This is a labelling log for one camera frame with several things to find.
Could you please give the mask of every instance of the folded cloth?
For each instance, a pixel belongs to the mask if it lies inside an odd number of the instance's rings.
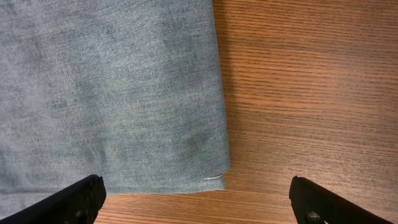
[[[110,194],[223,189],[211,0],[4,1],[0,216],[90,175]]]

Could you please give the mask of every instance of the wood grain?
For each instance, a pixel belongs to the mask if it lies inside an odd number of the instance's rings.
[[[108,197],[97,223],[295,223],[307,177],[398,223],[398,2],[214,0],[227,190]]]

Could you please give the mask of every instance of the blue fabric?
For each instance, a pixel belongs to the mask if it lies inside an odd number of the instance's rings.
[[[90,175],[111,194],[223,189],[211,0],[0,7],[0,216]]]

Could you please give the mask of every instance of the fabric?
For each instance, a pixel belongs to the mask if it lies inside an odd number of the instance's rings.
[[[223,189],[211,0],[5,0],[0,216],[90,175],[109,194]]]

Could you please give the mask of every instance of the black object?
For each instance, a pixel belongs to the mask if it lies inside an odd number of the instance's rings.
[[[298,224],[392,224],[304,177],[293,177],[289,198]]]
[[[92,224],[105,198],[106,191],[102,177],[90,175],[0,220],[0,224]]]

